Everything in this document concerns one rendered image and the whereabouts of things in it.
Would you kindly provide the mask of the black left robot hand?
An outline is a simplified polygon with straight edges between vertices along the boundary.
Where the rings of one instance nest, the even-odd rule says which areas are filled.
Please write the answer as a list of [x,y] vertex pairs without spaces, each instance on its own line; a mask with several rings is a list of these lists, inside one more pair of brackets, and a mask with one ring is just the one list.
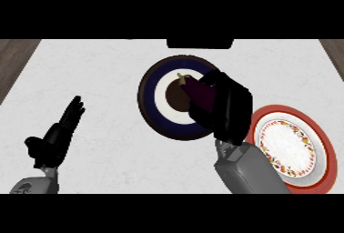
[[34,168],[54,168],[60,166],[68,154],[72,134],[79,124],[82,113],[81,97],[73,96],[60,120],[51,124],[44,137],[28,137],[23,140],[28,156],[35,160]]

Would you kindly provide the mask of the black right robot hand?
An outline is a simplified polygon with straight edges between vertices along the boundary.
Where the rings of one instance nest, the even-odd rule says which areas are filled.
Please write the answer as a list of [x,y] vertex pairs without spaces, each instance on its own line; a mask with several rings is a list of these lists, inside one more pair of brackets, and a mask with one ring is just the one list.
[[217,90],[212,112],[189,99],[189,117],[214,132],[214,138],[239,146],[246,137],[252,115],[252,95],[248,89],[217,69],[197,80]]

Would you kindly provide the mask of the purple eggplant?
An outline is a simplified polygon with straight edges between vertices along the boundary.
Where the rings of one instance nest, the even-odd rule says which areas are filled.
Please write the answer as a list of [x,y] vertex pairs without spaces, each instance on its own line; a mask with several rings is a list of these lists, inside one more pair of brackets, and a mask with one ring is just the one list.
[[193,76],[181,74],[177,74],[177,76],[178,86],[186,92],[190,101],[202,110],[211,113],[215,102],[217,90],[211,86],[202,84],[193,78]]

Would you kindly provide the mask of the dark blue ringed plate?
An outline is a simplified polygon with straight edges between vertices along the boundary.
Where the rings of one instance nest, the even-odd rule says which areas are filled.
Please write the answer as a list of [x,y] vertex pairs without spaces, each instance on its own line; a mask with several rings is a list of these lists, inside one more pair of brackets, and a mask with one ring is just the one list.
[[215,68],[196,56],[168,56],[141,77],[137,92],[141,117],[149,127],[169,139],[196,140],[212,133],[189,117],[189,97],[178,86],[178,75],[192,75],[199,80]]

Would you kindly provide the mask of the red rimmed patterned plate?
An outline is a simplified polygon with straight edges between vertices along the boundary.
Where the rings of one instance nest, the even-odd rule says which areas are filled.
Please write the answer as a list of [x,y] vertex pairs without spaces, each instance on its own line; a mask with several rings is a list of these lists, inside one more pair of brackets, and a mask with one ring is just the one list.
[[262,155],[292,193],[327,193],[336,183],[336,153],[316,121],[295,108],[254,111],[246,142]]

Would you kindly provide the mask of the black appliance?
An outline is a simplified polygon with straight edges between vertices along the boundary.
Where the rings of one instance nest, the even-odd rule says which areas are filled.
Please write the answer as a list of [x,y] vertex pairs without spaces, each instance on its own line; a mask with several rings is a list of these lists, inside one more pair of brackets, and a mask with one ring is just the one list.
[[228,49],[231,47],[233,40],[186,40],[186,39],[168,39],[168,48],[184,49]]

